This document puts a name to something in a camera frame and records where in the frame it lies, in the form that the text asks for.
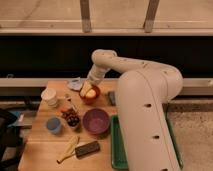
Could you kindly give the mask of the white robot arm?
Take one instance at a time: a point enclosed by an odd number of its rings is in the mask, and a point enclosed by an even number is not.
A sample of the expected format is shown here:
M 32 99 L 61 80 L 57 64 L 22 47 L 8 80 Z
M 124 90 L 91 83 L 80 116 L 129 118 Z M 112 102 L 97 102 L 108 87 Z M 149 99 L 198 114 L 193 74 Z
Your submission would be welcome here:
M 113 50 L 94 51 L 92 61 L 82 94 L 109 70 L 121 74 L 115 101 L 129 171 L 181 171 L 163 111 L 163 105 L 181 92 L 180 71 L 168 64 L 119 57 Z

